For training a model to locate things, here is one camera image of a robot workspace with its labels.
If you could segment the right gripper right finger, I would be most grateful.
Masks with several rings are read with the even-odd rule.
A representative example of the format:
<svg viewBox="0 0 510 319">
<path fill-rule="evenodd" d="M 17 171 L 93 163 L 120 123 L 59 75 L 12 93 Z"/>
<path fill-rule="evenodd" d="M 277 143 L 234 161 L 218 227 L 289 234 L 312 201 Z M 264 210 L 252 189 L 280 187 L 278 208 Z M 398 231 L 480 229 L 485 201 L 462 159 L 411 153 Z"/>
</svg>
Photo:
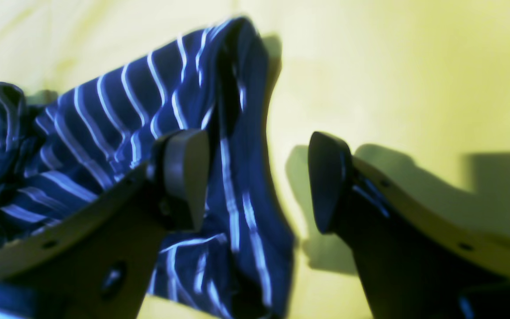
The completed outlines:
<svg viewBox="0 0 510 319">
<path fill-rule="evenodd" d="M 375 319 L 510 319 L 510 245 L 444 220 L 346 141 L 308 145 L 318 230 L 352 250 Z"/>
</svg>

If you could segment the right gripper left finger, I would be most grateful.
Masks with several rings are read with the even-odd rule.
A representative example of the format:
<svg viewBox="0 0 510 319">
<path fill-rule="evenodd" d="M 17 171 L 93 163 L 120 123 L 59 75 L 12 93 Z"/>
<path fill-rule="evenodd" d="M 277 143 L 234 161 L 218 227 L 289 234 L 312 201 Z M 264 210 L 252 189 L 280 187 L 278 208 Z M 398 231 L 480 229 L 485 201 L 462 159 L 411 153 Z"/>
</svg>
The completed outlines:
<svg viewBox="0 0 510 319">
<path fill-rule="evenodd" d="M 92 204 L 0 249 L 0 319 L 135 319 L 164 237 L 202 226 L 209 170 L 206 131 L 162 136 Z"/>
</svg>

